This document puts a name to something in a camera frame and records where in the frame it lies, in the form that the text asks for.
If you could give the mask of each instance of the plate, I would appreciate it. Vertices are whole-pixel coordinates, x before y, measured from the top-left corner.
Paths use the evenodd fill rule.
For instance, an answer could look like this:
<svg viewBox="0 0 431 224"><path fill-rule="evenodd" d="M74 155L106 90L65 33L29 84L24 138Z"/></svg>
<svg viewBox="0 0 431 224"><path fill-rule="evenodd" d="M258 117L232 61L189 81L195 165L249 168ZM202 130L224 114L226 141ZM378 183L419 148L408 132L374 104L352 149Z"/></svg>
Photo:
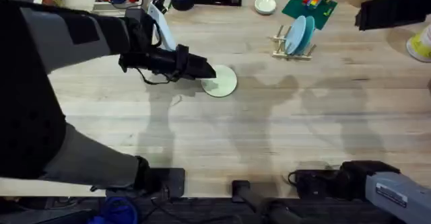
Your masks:
<svg viewBox="0 0 431 224"><path fill-rule="evenodd" d="M217 77L214 79L201 79L203 90L213 97L230 95L238 83L235 72L225 65L215 65L213 69Z"/></svg>
<svg viewBox="0 0 431 224"><path fill-rule="evenodd" d="M289 34L285 37L286 45L284 47L284 51L286 54L292 54L298 48L305 33L305 25L306 19L303 15L296 18L294 23L291 25Z"/></svg>
<svg viewBox="0 0 431 224"><path fill-rule="evenodd" d="M306 24L305 24L305 33L302 37L301 43L299 44L298 48L295 50L294 54L301 55L304 53L305 48L308 46L308 44L311 41L312 35L314 33L314 29L316 28L315 20L313 16L307 16L305 18Z"/></svg>

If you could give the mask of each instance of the white bowl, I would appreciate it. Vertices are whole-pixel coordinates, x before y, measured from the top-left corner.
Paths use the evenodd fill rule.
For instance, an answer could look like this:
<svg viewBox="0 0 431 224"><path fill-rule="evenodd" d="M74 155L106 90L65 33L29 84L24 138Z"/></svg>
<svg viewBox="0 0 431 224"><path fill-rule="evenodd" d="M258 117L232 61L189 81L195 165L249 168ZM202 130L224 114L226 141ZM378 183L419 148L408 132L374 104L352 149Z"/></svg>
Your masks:
<svg viewBox="0 0 431 224"><path fill-rule="evenodd" d="M275 0L256 0L255 9L261 15L271 15L274 13L277 3Z"/></svg>

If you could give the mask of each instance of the cable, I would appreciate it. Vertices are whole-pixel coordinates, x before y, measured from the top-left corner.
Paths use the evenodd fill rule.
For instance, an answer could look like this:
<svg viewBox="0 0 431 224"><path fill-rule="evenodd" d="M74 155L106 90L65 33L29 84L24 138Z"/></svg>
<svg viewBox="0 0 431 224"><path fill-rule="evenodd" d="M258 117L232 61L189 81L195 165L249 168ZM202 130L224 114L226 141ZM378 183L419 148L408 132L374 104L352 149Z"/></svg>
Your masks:
<svg viewBox="0 0 431 224"><path fill-rule="evenodd" d="M165 78L166 78L166 82L151 82L151 81L149 81L148 79L146 79L145 78L145 76L143 76L143 73L141 72L141 70L139 70L139 68L135 68L138 72L139 72L139 74L142 76L142 80L144 81L144 82L146 82L147 84L149 84L149 85L159 85L159 84L167 84L167 83L170 83L171 82L171 79L166 75L166 74L162 74L163 76L165 76Z"/></svg>
<svg viewBox="0 0 431 224"><path fill-rule="evenodd" d="M142 6L143 5L143 0L141 0L141 3L139 4L139 5L130 5L130 6L127 6L127 7L117 7L116 6L116 4L114 4L113 2L111 2L111 1L108 1L113 7L115 7L116 9L130 9L130 8L133 8L133 7L139 7L139 6Z"/></svg>
<svg viewBox="0 0 431 224"><path fill-rule="evenodd" d="M174 215L174 214L168 212L167 210L163 209L161 205L157 204L154 201L154 199L151 199L151 203L155 206L155 208L153 209L154 211L156 211L157 209L160 209L166 215L168 215L168 216L172 217L173 219L176 219L177 221L184 223L184 224L205 224L205 223L212 223L212 222L216 222L216 221L223 221L223 220L227 220L227 219L238 219L239 222L242 223L242 220L238 215L225 215L225 216L221 216L221 217L208 218L208 219L204 219L201 221L189 221L185 218Z"/></svg>
<svg viewBox="0 0 431 224"><path fill-rule="evenodd" d="M25 210L25 211L49 211L49 210L63 210L63 209L69 209L69 208L71 208L71 207L74 207L74 206L76 206L77 204L79 204L79 203L81 203L81 202L83 202L83 201L85 201L85 200L87 200L87 199L89 199L89 197L83 197L83 198L76 198L76 201L75 202L72 202L72 203L70 203L70 204L68 204L68 205L65 205L65 206L62 206L62 207L50 207L50 208L42 208L42 209L35 209L35 208L29 208L29 207L25 207L25 206L23 206L23 205L21 205L20 203L17 203L17 202L14 202L14 205L17 207L17 208L19 208L19 209L22 209L22 210Z"/></svg>
<svg viewBox="0 0 431 224"><path fill-rule="evenodd" d="M294 174L296 174L296 171L290 172L287 178L285 178L284 175L281 175L281 178L286 184L290 184L291 186L296 187L296 183L290 180L290 177Z"/></svg>

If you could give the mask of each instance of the label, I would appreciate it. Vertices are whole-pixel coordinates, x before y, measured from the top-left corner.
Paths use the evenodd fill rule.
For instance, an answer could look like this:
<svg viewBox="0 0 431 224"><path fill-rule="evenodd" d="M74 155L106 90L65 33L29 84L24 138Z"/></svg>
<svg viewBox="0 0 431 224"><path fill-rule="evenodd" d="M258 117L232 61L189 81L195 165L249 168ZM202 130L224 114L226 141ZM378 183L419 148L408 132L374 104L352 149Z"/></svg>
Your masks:
<svg viewBox="0 0 431 224"><path fill-rule="evenodd" d="M391 188L389 188L388 186L377 183L376 192L377 194L387 198L388 200L394 202L395 204L398 204L404 208L407 207L408 198L404 194L396 192Z"/></svg>
<svg viewBox="0 0 431 224"><path fill-rule="evenodd" d="M423 33L426 32L423 31L421 33L418 33L411 39L411 48L419 55L426 58L431 58L431 47L422 43L421 40L421 36Z"/></svg>

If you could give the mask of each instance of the sticker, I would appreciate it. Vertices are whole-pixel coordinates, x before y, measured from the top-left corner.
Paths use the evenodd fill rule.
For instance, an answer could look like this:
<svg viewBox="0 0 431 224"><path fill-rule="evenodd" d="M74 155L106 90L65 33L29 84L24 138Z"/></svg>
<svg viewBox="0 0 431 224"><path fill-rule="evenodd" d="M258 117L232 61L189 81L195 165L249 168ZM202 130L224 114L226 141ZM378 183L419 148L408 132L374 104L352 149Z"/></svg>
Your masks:
<svg viewBox="0 0 431 224"><path fill-rule="evenodd" d="M408 198L401 193L398 193L388 186L385 186L383 184L377 183L376 184L376 192L377 194L389 199L390 201L394 202L395 204L398 204L404 208L407 207L407 201Z"/></svg>

